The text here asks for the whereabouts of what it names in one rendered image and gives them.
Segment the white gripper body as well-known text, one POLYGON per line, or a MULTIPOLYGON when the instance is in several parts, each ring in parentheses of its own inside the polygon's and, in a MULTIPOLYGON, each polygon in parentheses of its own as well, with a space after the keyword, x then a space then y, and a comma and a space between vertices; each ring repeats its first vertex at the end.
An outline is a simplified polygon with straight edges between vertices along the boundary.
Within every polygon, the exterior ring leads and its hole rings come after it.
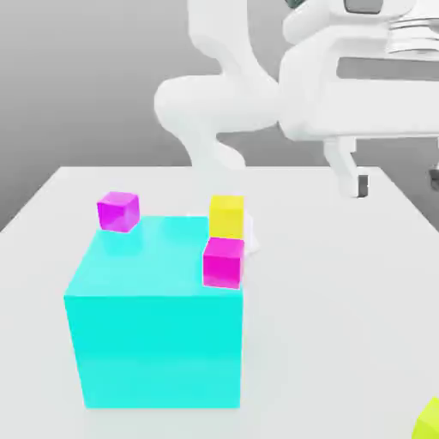
POLYGON ((439 136, 439 81, 341 79, 340 58, 384 59, 378 26, 331 26, 280 64, 280 127, 291 140, 439 136))

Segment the small yellow cube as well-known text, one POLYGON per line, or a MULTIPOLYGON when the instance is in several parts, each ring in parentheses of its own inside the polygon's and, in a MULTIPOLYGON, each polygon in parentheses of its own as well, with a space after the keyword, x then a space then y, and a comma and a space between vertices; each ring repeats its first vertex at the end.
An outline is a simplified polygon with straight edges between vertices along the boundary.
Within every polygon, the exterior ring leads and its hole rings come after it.
POLYGON ((209 206, 209 235, 214 238, 244 238, 244 197, 213 195, 209 206))

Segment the small magenta cube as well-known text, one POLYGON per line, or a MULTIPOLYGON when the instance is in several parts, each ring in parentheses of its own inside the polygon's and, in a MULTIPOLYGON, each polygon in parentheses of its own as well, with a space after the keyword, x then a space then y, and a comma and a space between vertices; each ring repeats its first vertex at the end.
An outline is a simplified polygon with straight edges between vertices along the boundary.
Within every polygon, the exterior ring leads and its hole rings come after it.
POLYGON ((244 241, 214 238, 207 241, 202 255, 203 285, 239 289, 244 272, 244 241))

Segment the small purple cube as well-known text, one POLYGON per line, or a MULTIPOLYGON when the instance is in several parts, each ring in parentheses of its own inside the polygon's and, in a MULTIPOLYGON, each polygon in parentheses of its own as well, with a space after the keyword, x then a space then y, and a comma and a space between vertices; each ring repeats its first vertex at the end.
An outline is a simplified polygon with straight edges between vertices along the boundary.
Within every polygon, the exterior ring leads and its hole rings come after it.
POLYGON ((108 192, 97 202, 97 209, 102 230, 127 233, 140 221, 140 203, 137 194, 108 192))

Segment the small lime cube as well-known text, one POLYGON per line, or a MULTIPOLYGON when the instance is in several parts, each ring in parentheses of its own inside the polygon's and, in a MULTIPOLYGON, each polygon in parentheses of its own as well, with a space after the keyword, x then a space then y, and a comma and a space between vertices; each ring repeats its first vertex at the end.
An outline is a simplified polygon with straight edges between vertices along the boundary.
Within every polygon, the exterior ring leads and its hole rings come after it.
POLYGON ((419 414, 412 439, 439 439, 439 398, 433 397, 419 414))

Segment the large cyan box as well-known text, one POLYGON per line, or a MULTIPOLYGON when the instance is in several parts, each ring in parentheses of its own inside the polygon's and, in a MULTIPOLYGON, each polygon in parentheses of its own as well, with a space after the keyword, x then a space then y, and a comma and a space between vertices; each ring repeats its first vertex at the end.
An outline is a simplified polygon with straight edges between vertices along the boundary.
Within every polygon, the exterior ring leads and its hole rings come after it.
POLYGON ((64 305, 85 406, 240 405, 244 295, 202 283, 208 220, 97 230, 64 305))

